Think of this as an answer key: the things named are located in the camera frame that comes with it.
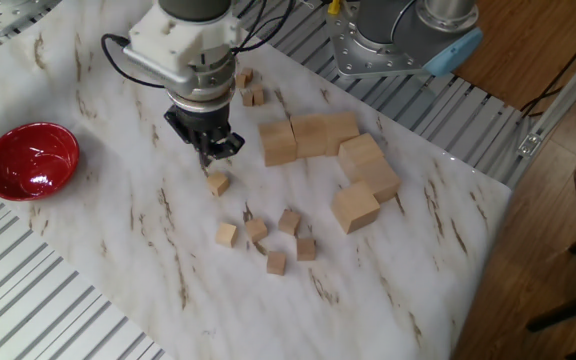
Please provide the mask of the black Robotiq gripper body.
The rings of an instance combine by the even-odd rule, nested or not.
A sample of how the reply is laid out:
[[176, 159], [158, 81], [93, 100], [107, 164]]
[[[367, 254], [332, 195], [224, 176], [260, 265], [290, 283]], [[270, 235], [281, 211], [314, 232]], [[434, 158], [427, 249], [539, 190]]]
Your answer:
[[229, 105], [225, 105], [215, 111], [203, 113], [184, 110], [178, 106], [173, 106], [172, 108], [180, 109], [184, 117], [184, 123], [198, 133], [198, 138], [206, 137], [209, 142], [213, 142], [212, 134], [214, 131], [231, 132]]

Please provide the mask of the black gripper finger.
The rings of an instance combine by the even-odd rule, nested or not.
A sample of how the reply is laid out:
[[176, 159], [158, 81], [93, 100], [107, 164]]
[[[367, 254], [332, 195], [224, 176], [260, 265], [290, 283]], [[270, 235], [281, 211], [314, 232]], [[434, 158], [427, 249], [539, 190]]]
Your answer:
[[212, 160], [205, 154], [201, 148], [201, 139], [197, 137], [198, 133], [189, 128], [184, 123], [184, 117], [180, 109], [170, 108], [164, 114], [165, 120], [174, 129], [177, 135], [186, 143], [190, 144], [198, 154], [199, 163], [202, 167], [208, 167]]
[[212, 137], [212, 158], [215, 160], [236, 155], [245, 144], [245, 139], [234, 132], [214, 131]]

